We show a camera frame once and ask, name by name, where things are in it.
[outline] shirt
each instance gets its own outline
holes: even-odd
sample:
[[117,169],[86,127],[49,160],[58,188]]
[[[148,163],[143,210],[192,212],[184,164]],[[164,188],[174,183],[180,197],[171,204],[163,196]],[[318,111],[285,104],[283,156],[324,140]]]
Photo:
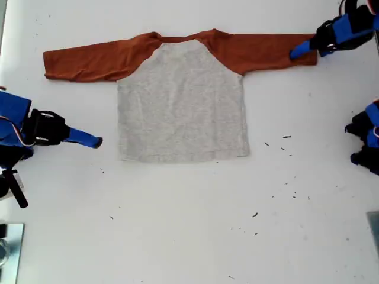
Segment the shirt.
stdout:
[[46,78],[116,81],[121,160],[188,162],[247,156],[242,78],[255,70],[315,65],[289,52],[311,34],[188,37],[141,34],[129,40],[47,51]]

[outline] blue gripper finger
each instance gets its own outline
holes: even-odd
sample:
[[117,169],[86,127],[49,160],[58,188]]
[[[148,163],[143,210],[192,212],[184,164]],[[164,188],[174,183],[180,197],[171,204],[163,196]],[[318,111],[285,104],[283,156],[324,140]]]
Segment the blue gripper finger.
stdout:
[[95,137],[90,133],[70,128],[70,136],[65,142],[78,143],[83,146],[97,149],[102,144],[102,137]]
[[310,49],[310,42],[307,40],[303,42],[301,45],[295,47],[290,52],[290,59],[295,60],[298,59],[300,56],[303,56],[304,54],[307,54],[308,52],[311,52]]
[[324,52],[321,52],[321,53],[320,53],[320,56],[321,56],[321,57],[325,57],[325,56],[330,55],[330,54],[333,54],[333,53],[334,53],[334,51],[324,51]]

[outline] shirt hem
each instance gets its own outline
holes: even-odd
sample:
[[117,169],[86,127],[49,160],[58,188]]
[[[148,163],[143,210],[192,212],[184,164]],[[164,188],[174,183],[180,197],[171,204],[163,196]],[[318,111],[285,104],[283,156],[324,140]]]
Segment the shirt hem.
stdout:
[[146,156],[124,156],[122,161],[134,160],[140,162],[175,163],[175,162],[207,162],[212,160],[227,160],[235,157],[245,157],[250,155],[248,147],[246,149],[231,149],[207,151],[201,153],[175,153],[175,154],[155,154]]

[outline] long-sleeve shirt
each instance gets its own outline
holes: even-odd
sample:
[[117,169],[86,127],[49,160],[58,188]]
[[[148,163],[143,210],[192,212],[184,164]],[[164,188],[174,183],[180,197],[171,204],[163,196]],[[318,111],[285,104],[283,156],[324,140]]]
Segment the long-sleeve shirt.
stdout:
[[158,33],[47,51],[46,78],[117,81],[121,160],[187,162],[249,154],[242,78],[255,70],[315,65],[289,52],[309,34],[188,37]]

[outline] shirt sleeve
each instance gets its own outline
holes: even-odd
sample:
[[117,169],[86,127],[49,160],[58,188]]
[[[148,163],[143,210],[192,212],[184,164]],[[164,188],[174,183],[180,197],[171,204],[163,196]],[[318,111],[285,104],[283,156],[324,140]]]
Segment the shirt sleeve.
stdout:
[[216,31],[200,41],[227,68],[244,75],[254,70],[316,65],[316,51],[290,60],[290,50],[312,37],[312,34],[228,34]]
[[74,82],[117,81],[132,74],[161,45],[155,33],[129,40],[47,51],[45,77]]

